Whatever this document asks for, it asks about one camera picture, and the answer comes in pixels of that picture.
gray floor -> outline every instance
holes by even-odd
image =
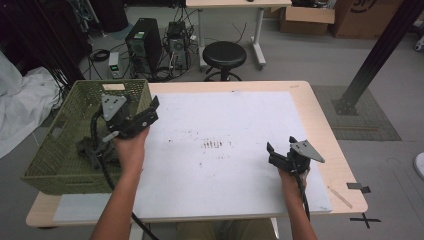
[[[166,8],[130,8],[130,22],[138,17],[157,17],[160,27],[173,19],[175,10]],[[221,24],[210,24],[205,32],[211,38],[235,41],[244,22],[227,18]],[[306,80],[313,85],[348,85],[365,60],[375,40],[343,40],[330,35],[315,37],[282,34],[278,22],[263,24],[261,45],[267,66],[259,71],[255,64],[249,37],[254,23],[248,22],[240,44],[248,52],[246,64],[234,70],[245,81]],[[122,40],[111,34],[93,36],[94,49],[109,49]],[[352,222],[357,215],[313,216],[312,224],[321,239],[423,239],[424,181],[414,171],[412,161],[424,151],[424,54],[413,51],[417,41],[407,35],[370,85],[370,90],[399,133],[399,142],[339,141],[358,182],[369,186],[367,218],[380,223]],[[106,66],[97,63],[106,76]],[[87,61],[80,65],[87,68]],[[197,61],[186,75],[174,81],[202,81]],[[26,226],[25,218],[37,191],[21,182],[19,176],[42,141],[46,128],[39,128],[13,152],[0,159],[0,239],[85,239],[91,226],[35,229]],[[280,239],[291,239],[287,219],[278,219]],[[153,231],[162,239],[175,239],[175,224],[155,224]]]

stool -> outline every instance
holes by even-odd
[[[241,81],[240,77],[230,70],[243,65],[246,61],[246,51],[240,45],[232,42],[214,42],[206,46],[203,50],[203,60],[211,66],[207,71],[208,74],[212,68],[218,68],[221,71],[211,73],[206,76],[205,82],[211,82],[210,78],[221,74],[221,81],[230,81],[230,75]]]

white board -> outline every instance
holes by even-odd
[[[290,93],[158,97],[159,120],[146,141],[144,170],[133,209],[137,216],[169,221],[287,212],[278,171],[268,163],[266,143],[285,155],[290,136],[306,139]],[[310,210],[329,212],[332,207],[314,161],[311,169],[306,190]],[[109,195],[98,197],[107,199]],[[82,220],[85,198],[64,195],[54,221],[71,221],[70,215],[78,215],[75,221]],[[69,202],[78,204],[71,207]]]

green plastic basket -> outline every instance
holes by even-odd
[[[152,101],[146,80],[77,81],[21,177],[23,181],[52,195],[111,192],[102,171],[93,170],[88,158],[78,155],[76,147],[84,136],[90,136],[90,120],[100,107],[102,93],[130,95],[131,114],[147,109]],[[99,119],[98,128],[104,126]],[[108,170],[117,182],[121,169],[108,166]]]

